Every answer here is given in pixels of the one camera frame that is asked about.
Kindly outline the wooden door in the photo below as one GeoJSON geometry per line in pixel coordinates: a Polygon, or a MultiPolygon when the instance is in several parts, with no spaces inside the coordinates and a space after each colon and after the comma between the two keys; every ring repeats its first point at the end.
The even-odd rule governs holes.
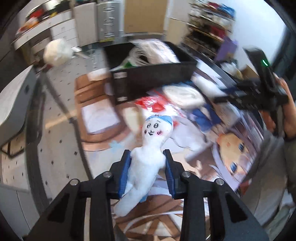
{"type": "Polygon", "coordinates": [[[168,1],[127,0],[125,1],[124,32],[162,33],[168,1]]]}

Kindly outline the anime print table mat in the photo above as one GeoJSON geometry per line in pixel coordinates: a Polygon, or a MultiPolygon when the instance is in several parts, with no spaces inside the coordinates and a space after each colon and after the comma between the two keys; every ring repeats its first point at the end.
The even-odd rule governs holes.
{"type": "Polygon", "coordinates": [[[112,240],[118,230],[129,240],[268,240],[237,195],[254,167],[262,127],[251,113],[229,103],[214,104],[206,87],[224,91],[225,86],[201,76],[146,94],[168,102],[164,112],[154,115],[173,120],[173,131],[161,150],[169,149],[175,162],[176,198],[161,169],[148,195],[126,216],[115,215],[119,162],[125,150],[142,146],[142,125],[148,117],[135,105],[138,98],[114,103],[110,77],[111,72],[102,68],[74,82],[82,147],[92,153],[92,172],[98,174],[92,190],[90,239],[112,240]]]}

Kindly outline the beige suitcase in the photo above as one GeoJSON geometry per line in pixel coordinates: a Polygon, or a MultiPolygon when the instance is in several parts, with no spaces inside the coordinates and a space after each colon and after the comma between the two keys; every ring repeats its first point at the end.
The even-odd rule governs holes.
{"type": "Polygon", "coordinates": [[[73,8],[79,46],[98,41],[97,4],[85,3],[73,8]]]}

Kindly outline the black cardboard box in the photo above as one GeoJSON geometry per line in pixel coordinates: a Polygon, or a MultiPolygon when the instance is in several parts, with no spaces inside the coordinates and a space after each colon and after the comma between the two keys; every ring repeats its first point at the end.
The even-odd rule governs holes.
{"type": "Polygon", "coordinates": [[[197,61],[177,45],[165,41],[174,52],[179,63],[164,63],[141,67],[113,70],[118,67],[135,46],[121,43],[103,48],[107,66],[110,68],[110,85],[116,105],[146,96],[147,92],[161,87],[191,80],[197,68],[197,61]]]}

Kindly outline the white plush doll keychain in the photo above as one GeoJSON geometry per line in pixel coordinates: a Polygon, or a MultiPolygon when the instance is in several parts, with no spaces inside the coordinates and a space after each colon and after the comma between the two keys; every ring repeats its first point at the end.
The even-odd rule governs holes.
{"type": "Polygon", "coordinates": [[[166,158],[161,148],[174,128],[168,115],[153,115],[142,125],[142,146],[131,151],[126,191],[114,206],[118,217],[126,216],[148,195],[157,175],[166,167],[166,158]]]}

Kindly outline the purple paper bag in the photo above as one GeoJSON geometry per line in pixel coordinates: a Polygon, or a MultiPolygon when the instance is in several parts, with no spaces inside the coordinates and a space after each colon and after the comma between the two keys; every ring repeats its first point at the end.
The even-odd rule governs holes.
{"type": "Polygon", "coordinates": [[[224,61],[228,57],[233,57],[238,47],[238,42],[236,40],[231,40],[229,37],[224,38],[224,42],[221,44],[214,61],[224,61]]]}

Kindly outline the wooden shoe rack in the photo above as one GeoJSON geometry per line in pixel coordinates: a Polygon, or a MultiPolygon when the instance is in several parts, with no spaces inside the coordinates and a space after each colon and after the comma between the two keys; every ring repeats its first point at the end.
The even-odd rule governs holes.
{"type": "Polygon", "coordinates": [[[224,40],[232,33],[236,12],[214,1],[190,1],[188,32],[183,44],[214,60],[224,40]]]}

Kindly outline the white marble coffee table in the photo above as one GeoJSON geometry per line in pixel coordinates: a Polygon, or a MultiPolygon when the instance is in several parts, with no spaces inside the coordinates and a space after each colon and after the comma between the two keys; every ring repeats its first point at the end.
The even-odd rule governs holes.
{"type": "Polygon", "coordinates": [[[22,130],[36,83],[36,72],[31,65],[1,91],[1,146],[22,130]]]}

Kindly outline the green white medicine sachet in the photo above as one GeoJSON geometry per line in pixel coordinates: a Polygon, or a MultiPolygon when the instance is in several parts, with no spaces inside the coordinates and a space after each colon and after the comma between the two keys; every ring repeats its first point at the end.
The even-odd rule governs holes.
{"type": "Polygon", "coordinates": [[[134,67],[134,65],[132,65],[132,63],[130,63],[130,61],[128,59],[125,59],[122,63],[121,63],[121,69],[127,69],[127,68],[132,68],[134,67]]]}

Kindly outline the silver suitcase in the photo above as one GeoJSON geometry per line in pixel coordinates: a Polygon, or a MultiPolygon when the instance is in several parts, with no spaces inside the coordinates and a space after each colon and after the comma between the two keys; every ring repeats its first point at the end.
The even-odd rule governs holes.
{"type": "Polygon", "coordinates": [[[101,1],[97,4],[98,40],[113,41],[119,37],[120,1],[101,1]]]}

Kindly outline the white wrapped bundle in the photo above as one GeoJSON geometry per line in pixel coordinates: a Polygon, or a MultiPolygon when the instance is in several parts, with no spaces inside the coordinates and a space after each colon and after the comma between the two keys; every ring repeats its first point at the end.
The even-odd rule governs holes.
{"type": "Polygon", "coordinates": [[[65,64],[73,55],[71,46],[62,38],[52,40],[46,45],[43,60],[46,64],[57,67],[65,64]]]}

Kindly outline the cream cylindrical trash bin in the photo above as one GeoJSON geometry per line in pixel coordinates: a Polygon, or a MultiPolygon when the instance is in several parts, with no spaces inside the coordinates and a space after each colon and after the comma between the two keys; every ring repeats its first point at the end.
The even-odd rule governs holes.
{"type": "Polygon", "coordinates": [[[179,45],[187,34],[187,23],[174,18],[169,18],[166,31],[166,41],[179,45]]]}

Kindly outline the white drawer desk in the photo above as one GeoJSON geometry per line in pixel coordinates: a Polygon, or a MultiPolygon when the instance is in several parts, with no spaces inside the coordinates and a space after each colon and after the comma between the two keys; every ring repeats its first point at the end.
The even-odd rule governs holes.
{"type": "Polygon", "coordinates": [[[77,32],[75,29],[75,19],[72,17],[72,11],[67,10],[59,13],[41,23],[35,25],[31,29],[27,30],[24,34],[20,35],[15,41],[13,46],[15,50],[22,47],[29,40],[37,37],[45,30],[50,30],[51,37],[55,40],[57,38],[64,38],[66,41],[76,39],[77,32]]]}

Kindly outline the red balloon glue packet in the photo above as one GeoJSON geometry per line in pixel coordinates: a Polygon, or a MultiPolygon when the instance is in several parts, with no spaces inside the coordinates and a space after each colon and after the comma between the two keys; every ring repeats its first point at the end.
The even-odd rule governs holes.
{"type": "Polygon", "coordinates": [[[154,114],[160,114],[166,110],[168,102],[161,96],[145,96],[137,99],[135,105],[138,107],[142,116],[149,117],[154,114]]]}

